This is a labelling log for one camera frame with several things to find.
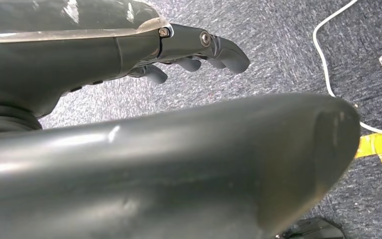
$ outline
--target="black object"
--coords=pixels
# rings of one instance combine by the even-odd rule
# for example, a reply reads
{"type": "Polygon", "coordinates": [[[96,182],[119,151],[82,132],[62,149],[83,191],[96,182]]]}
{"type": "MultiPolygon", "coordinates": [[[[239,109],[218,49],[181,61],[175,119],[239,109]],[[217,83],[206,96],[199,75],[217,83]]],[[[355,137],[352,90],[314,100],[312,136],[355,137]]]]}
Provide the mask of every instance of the black object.
{"type": "Polygon", "coordinates": [[[358,148],[356,111],[279,94],[0,134],[0,238],[270,238],[358,148]]]}
{"type": "Polygon", "coordinates": [[[336,225],[319,218],[298,221],[294,227],[275,239],[345,239],[336,225]]]}

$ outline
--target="white cable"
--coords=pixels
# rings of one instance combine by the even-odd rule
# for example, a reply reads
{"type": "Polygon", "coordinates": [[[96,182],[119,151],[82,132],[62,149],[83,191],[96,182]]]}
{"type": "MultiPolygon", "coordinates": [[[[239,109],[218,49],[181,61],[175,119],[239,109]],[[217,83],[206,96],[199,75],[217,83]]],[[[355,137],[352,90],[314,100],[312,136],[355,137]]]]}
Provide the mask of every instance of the white cable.
{"type": "MultiPolygon", "coordinates": [[[[318,25],[315,27],[314,32],[312,33],[312,40],[314,41],[315,49],[317,49],[317,52],[318,52],[318,54],[320,55],[320,58],[321,58],[321,63],[323,64],[324,78],[325,78],[325,80],[326,80],[327,92],[328,92],[331,96],[333,96],[333,97],[336,97],[336,95],[333,93],[332,87],[330,86],[329,69],[327,68],[326,57],[324,56],[324,53],[323,53],[323,51],[321,50],[320,44],[318,43],[318,40],[317,40],[317,32],[318,32],[318,30],[319,30],[324,24],[326,24],[328,21],[330,21],[331,19],[333,19],[333,18],[336,17],[337,15],[341,14],[343,11],[345,11],[346,9],[348,9],[350,6],[352,6],[352,5],[355,4],[356,2],[358,2],[358,0],[352,0],[352,1],[350,1],[350,2],[349,2],[348,4],[346,4],[343,8],[339,9],[337,12],[335,12],[335,13],[332,14],[332,15],[330,15],[328,18],[324,19],[320,24],[318,24],[318,25]]],[[[361,125],[361,127],[365,128],[365,129],[368,129],[369,131],[376,132],[376,133],[381,133],[381,134],[382,134],[382,130],[381,130],[381,129],[371,127],[371,126],[369,126],[369,125],[366,125],[366,124],[363,123],[363,122],[360,122],[360,125],[361,125]]]]}

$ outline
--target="robotic arm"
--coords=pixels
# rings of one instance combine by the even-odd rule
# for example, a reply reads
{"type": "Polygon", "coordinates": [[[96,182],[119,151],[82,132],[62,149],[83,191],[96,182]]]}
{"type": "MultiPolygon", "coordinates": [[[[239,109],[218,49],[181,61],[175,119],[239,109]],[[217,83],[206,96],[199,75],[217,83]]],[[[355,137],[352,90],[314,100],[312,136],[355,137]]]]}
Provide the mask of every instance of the robotic arm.
{"type": "Polygon", "coordinates": [[[141,1],[0,0],[0,111],[17,115],[9,121],[19,130],[40,128],[34,118],[84,85],[124,76],[163,83],[153,63],[195,71],[200,60],[235,73],[250,64],[233,42],[171,25],[141,1]]]}

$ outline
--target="screw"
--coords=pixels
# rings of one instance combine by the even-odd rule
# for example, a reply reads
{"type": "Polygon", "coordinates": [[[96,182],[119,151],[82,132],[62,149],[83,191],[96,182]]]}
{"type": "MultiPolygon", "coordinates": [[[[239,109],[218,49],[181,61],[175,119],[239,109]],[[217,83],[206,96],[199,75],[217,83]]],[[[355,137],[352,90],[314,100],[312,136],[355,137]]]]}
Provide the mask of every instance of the screw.
{"type": "Polygon", "coordinates": [[[211,44],[211,36],[207,31],[202,31],[200,34],[200,41],[204,47],[209,47],[211,44]]]}
{"type": "Polygon", "coordinates": [[[159,36],[160,37],[168,37],[170,35],[169,29],[166,27],[162,27],[159,29],[159,36]]]}

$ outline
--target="clear plastic panel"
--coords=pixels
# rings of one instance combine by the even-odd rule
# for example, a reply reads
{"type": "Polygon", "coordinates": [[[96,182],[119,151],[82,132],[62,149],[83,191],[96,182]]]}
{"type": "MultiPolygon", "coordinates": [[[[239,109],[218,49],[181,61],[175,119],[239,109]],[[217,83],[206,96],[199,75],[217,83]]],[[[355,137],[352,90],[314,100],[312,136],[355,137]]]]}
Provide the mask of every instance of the clear plastic panel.
{"type": "Polygon", "coordinates": [[[141,0],[0,0],[0,43],[134,35],[169,26],[141,0]]]}

